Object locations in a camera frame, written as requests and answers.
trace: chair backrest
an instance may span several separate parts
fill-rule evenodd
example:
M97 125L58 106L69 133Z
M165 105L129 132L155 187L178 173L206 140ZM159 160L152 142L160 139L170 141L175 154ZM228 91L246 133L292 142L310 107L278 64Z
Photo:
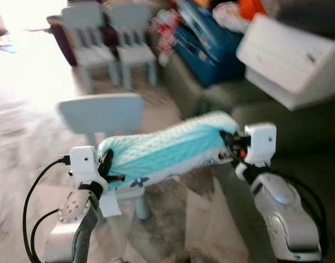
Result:
M118 3L108 4L105 7L113 26L119 35L120 45L127 44L124 34L134 44L135 34L140 43L145 42L143 29L151 19L151 9L148 3Z
M70 129L85 134L93 146L97 146L95 133L112 136L142 127L143 101L134 93L82 96L62 101L58 108Z
M98 28L103 24L102 6L95 2L80 2L63 8L62 20L77 47L102 44Z

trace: light blue chair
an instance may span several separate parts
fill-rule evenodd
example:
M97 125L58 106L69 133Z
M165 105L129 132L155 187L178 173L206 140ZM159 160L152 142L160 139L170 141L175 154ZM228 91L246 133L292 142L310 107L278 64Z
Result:
M58 109L70 130L85 134L89 145L95 147L98 146L96 133L112 136L120 131L128 134L142 126L143 101L134 93L81 96L60 102ZM117 199L134 200L137 217L146 219L150 209L144 193L145 189L141 188L117 194Z
M106 5L107 14L119 36L118 54L122 66L123 85L132 90L131 68L147 65L151 85L157 84L156 58L146 44L144 28L151 19L147 3L113 3Z
M88 92L93 91L90 71L96 67L107 67L112 83L118 85L115 57L104 45L99 31L103 24L101 5L94 1L71 5L62 10L62 20L75 45L73 52Z

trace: white box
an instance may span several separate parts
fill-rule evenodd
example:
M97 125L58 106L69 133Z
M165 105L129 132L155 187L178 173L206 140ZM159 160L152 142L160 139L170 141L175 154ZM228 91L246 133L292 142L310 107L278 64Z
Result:
M237 57L246 78L290 110L335 95L335 41L256 15Z

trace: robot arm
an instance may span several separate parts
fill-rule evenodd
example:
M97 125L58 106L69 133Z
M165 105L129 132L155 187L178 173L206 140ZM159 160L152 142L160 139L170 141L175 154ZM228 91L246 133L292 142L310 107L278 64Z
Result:
M257 124L245 127L244 136L224 131L220 135L228 148L226 156L219 156L220 163L232 159L238 163L236 174L250 185L276 258L320 262L318 230L303 210L298 192L281 177L261 169L270 165L275 153L275 126ZM86 263L90 234L96 224L103 221L98 200L108 191L109 182L125 180L125 177L108 176L112 158L113 152L109 150L99 163L91 146L70 151L71 169L79 189L69 195L58 213L58 222L46 246L46 263Z

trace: tiled floor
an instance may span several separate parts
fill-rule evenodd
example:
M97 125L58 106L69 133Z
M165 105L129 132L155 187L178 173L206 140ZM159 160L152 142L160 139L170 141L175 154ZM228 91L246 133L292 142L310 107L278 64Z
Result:
M14 39L16 54L0 51L0 263L28 262L21 235L27 190L48 163L85 144L55 109L57 102L85 94L76 70L68 66L52 35L21 33ZM98 93L123 91L110 85L105 71L95 72L94 78ZM141 132L180 121L163 87L150 87L140 70L134 78L145 101ZM67 168L54 168L32 197L29 225L61 205L70 186ZM249 261L212 167L150 186L146 192L152 217L141 221L132 203L121 203L123 215L108 218L94 231L88 262L107 263L115 256L131 263ZM54 220L46 220L37 233L41 258Z

